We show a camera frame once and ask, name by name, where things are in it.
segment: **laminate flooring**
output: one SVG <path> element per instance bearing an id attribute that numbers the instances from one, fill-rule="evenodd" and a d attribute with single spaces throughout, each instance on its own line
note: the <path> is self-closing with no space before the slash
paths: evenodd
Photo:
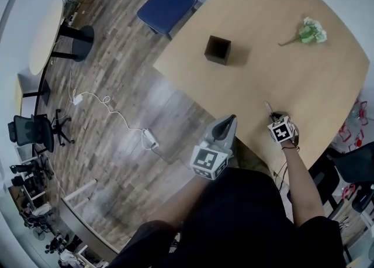
<path id="1" fill-rule="evenodd" d="M 62 111 L 60 117 L 72 117 L 66 133 L 75 144 L 62 147 L 55 143 L 54 153 L 46 153 L 59 180 L 47 184 L 55 231 L 69 232 L 58 217 L 60 198 L 95 178 L 97 185 L 71 203 L 89 197 L 78 212 L 118 250 L 158 206 L 191 179 L 187 165 L 193 146 L 213 120 L 152 67 L 169 41 L 137 18 L 137 10 L 146 1 L 93 0 L 84 5 L 85 13 L 78 11 L 75 27 L 94 28 L 93 48 L 80 63 L 52 59 L 46 71 L 49 105 L 40 102 L 38 108 L 39 114 L 46 113 L 50 119 L 57 108 Z M 54 50 L 69 53 L 71 39 L 61 37 Z M 109 115 L 96 97 L 84 94 L 82 102 L 74 106 L 73 94 L 85 91 L 101 101 L 110 96 L 107 106 L 123 114 L 131 128 L 150 128 L 160 143 L 155 151 L 161 156 L 144 150 L 141 132 L 128 130 L 122 118 Z M 288 187 L 283 187 L 286 211 L 292 219 L 285 198 Z M 357 231 L 348 232 L 346 240 L 363 230 L 357 223 Z"/>

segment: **white cube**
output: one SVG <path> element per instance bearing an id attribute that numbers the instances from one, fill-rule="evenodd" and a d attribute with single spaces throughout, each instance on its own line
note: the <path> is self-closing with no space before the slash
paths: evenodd
<path id="1" fill-rule="evenodd" d="M 288 116 L 268 125 L 268 129 L 274 141 L 278 143 L 292 138 L 294 131 L 293 124 Z"/>
<path id="2" fill-rule="evenodd" d="M 215 180 L 227 166 L 228 156 L 227 153 L 195 145 L 190 166 L 196 175 Z"/>

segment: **power cord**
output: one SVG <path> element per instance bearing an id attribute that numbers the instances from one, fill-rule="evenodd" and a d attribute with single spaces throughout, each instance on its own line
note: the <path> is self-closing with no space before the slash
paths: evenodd
<path id="1" fill-rule="evenodd" d="M 109 103 L 110 100 L 111 100 L 111 97 L 110 97 L 110 96 L 107 95 L 106 97 L 103 98 L 103 100 L 101 100 L 101 99 L 100 99 L 96 94 L 91 93 L 91 92 L 89 92 L 89 91 L 84 91 L 84 92 L 82 92 L 82 93 L 80 93 L 80 94 L 78 94 L 78 95 L 75 95 L 75 93 L 76 93 L 76 91 L 77 91 L 76 89 L 74 89 L 74 90 L 72 91 L 72 96 L 71 96 L 71 94 L 70 94 L 70 87 L 71 87 L 71 72 L 72 72 L 72 60 L 70 60 L 70 77 L 69 77 L 69 88 L 68 88 L 69 98 L 70 98 L 70 103 L 71 103 L 71 104 L 74 103 L 74 100 L 75 100 L 76 97 L 78 97 L 79 95 L 89 94 L 89 95 L 95 97 L 95 98 L 96 98 L 96 99 L 97 99 L 101 104 L 103 104 L 103 105 L 106 107 L 106 109 L 108 110 L 108 112 L 109 112 L 110 114 L 118 114 L 118 115 L 123 119 L 123 121 L 124 121 L 126 127 L 128 128 L 128 130 L 137 130 L 137 131 L 141 132 L 141 146 L 143 147 L 143 149 L 145 149 L 145 150 L 151 150 L 151 149 L 152 149 L 152 147 L 151 147 L 151 148 L 146 148 L 146 147 L 144 146 L 143 137 L 146 137 L 145 134 L 144 134 L 144 131 L 147 130 L 147 129 L 138 129 L 138 128 L 131 128 L 131 127 L 129 127 L 129 124 L 127 123 L 125 117 L 123 117 L 123 115 L 122 115 L 120 112 L 118 112 L 118 111 L 111 111 L 111 110 L 109 109 L 108 103 Z"/>
<path id="2" fill-rule="evenodd" d="M 169 165 L 171 165 L 172 163 L 170 163 L 167 159 L 165 159 L 162 155 L 160 155 L 158 152 L 156 152 L 155 150 L 154 150 L 154 146 L 156 145 L 156 143 L 153 143 L 153 145 L 152 145 L 152 147 L 151 147 L 151 150 L 152 150 L 152 152 L 154 152 L 157 156 L 159 156 L 160 158 L 161 158 L 161 160 L 163 160 L 166 164 L 169 164 Z"/>

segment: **red object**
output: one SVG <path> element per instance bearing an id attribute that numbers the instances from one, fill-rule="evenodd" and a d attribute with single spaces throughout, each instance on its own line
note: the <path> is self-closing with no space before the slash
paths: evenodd
<path id="1" fill-rule="evenodd" d="M 341 139 L 343 140 L 343 142 L 348 141 L 348 139 L 352 136 L 352 134 L 349 131 L 349 129 L 347 128 L 345 122 L 343 123 L 343 125 L 341 126 L 341 128 L 339 130 L 339 135 L 340 135 Z"/>
<path id="2" fill-rule="evenodd" d="M 354 184 L 350 184 L 349 186 L 347 186 L 343 189 L 343 194 L 342 194 L 341 198 L 344 199 L 348 195 L 350 197 L 355 191 L 356 191 L 356 186 Z"/>
<path id="3" fill-rule="evenodd" d="M 362 102 L 360 104 L 360 110 L 358 111 L 358 118 L 361 121 L 361 125 L 367 125 L 369 123 L 368 119 L 366 118 L 366 106 L 368 105 L 368 102 Z"/>
<path id="4" fill-rule="evenodd" d="M 358 147 L 361 147 L 362 146 L 362 139 L 363 139 L 364 135 L 363 135 L 363 131 L 360 130 L 360 132 L 357 134 L 356 138 L 355 138 L 355 143 L 354 143 L 354 149 L 357 149 Z"/>

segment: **cable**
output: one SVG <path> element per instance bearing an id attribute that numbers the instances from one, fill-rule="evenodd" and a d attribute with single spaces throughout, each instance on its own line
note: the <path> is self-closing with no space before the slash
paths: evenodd
<path id="1" fill-rule="evenodd" d="M 280 183 L 280 187 L 279 187 L 279 193 L 281 193 L 281 190 L 282 190 L 283 182 L 284 182 L 284 180 L 285 180 L 285 175 L 286 175 L 287 169 L 288 169 L 288 166 L 286 166 L 285 172 L 283 172 L 282 182 Z"/>
<path id="2" fill-rule="evenodd" d="M 152 148 L 153 148 L 153 145 L 150 147 L 150 148 L 146 148 L 145 146 L 144 146 L 144 142 L 143 142 L 143 137 L 146 137 L 149 141 L 150 141 L 150 139 L 144 134 L 144 131 L 146 131 L 147 129 L 138 129 L 138 128 L 131 128 L 131 127 L 129 127 L 129 124 L 127 123 L 127 121 L 126 121 L 126 119 L 123 117 L 123 115 L 120 113 L 120 112 L 118 112 L 118 111 L 111 111 L 110 109 L 109 109 L 109 106 L 107 105 L 107 103 L 108 102 L 110 102 L 110 100 L 112 99 L 110 96 L 105 96 L 104 98 L 103 98 L 103 100 L 101 100 L 96 94 L 94 94 L 94 93 L 91 93 L 91 92 L 89 92 L 89 91 L 84 91 L 84 92 L 82 92 L 82 93 L 80 93 L 80 94 L 78 94 L 78 95 L 75 95 L 75 93 L 76 93 L 76 89 L 74 89 L 73 91 L 72 91 L 72 97 L 71 97 L 71 94 L 70 94 L 70 88 L 71 88 L 71 72 L 72 72 L 72 60 L 70 60 L 70 76 L 69 76 L 69 87 L 68 87 L 68 93 L 69 93 L 69 99 L 70 99 L 70 103 L 71 104 L 73 104 L 74 103 L 74 99 L 77 97 L 77 96 L 79 96 L 79 95 L 83 95 L 83 94 L 89 94 L 89 95 L 92 95 L 92 96 L 94 96 L 101 104 L 103 104 L 105 107 L 106 107 L 106 109 L 108 110 L 108 112 L 110 113 L 110 114 L 118 114 L 122 119 L 123 119 L 123 121 L 124 121 L 124 123 L 125 123 L 125 125 L 126 125 L 126 127 L 128 128 L 128 130 L 137 130 L 137 131 L 139 131 L 139 132 L 141 132 L 141 146 L 142 146 L 142 148 L 143 149 L 145 149 L 145 150 L 152 150 Z"/>
<path id="3" fill-rule="evenodd" d="M 166 160 L 164 157 L 162 157 L 158 152 L 156 152 L 154 149 L 153 149 L 153 145 L 152 145 L 152 152 L 154 152 L 157 156 L 159 156 L 166 164 L 169 164 L 171 165 L 172 163 L 170 163 L 168 160 Z"/>

